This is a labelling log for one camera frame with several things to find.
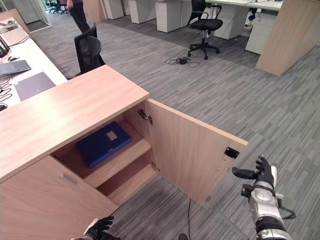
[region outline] gray laptop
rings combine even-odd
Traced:
[[[14,86],[19,95],[20,101],[23,101],[54,87],[55,84],[44,72],[40,72],[34,76],[19,81]]]
[[[26,60],[0,63],[0,75],[16,74],[30,70],[31,67]]]

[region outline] robotic arm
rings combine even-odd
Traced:
[[[107,216],[102,219],[94,219],[88,228],[85,230],[82,237],[73,238],[72,240],[121,240],[120,238],[113,237],[105,232],[109,230],[109,226],[112,225],[114,217]]]
[[[277,168],[270,166],[263,155],[256,161],[258,172],[247,169],[232,168],[232,173],[242,179],[252,179],[252,185],[244,184],[241,195],[249,198],[257,240],[292,240],[287,233],[279,208],[291,213],[285,219],[296,217],[294,211],[282,206],[283,195],[275,192]]]

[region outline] cabinet handle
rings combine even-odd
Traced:
[[[61,178],[68,181],[69,183],[71,183],[74,186],[77,186],[77,182],[72,180],[71,178],[65,176],[63,173],[60,174]]]

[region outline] office chair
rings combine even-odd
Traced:
[[[207,60],[207,50],[206,49],[215,49],[215,53],[220,53],[220,50],[216,46],[211,46],[207,42],[205,42],[207,34],[211,34],[211,31],[215,31],[219,29],[223,22],[220,19],[217,19],[222,6],[221,5],[212,5],[210,3],[206,3],[205,0],[191,0],[192,4],[192,12],[190,19],[187,23],[187,26],[191,29],[197,29],[202,31],[202,42],[200,44],[190,44],[190,50],[188,51],[188,57],[191,56],[192,51],[201,49],[204,52],[204,59]],[[209,14],[204,12],[206,7],[218,8],[218,12],[214,19],[208,19]]]
[[[74,44],[80,67],[80,73],[78,73],[77,76],[105,65],[105,62],[100,56],[101,43],[99,39],[97,39],[96,24],[88,31],[76,36],[74,38]]]
[[[61,4],[60,0],[47,0],[45,4],[51,7],[46,9],[46,11],[49,11],[49,13],[53,12],[53,14],[55,14],[61,11],[61,14],[63,14],[68,12],[67,5]]]

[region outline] laptop keyboard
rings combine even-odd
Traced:
[[[25,60],[0,64],[0,75],[14,74],[27,70],[30,70],[30,67]]]

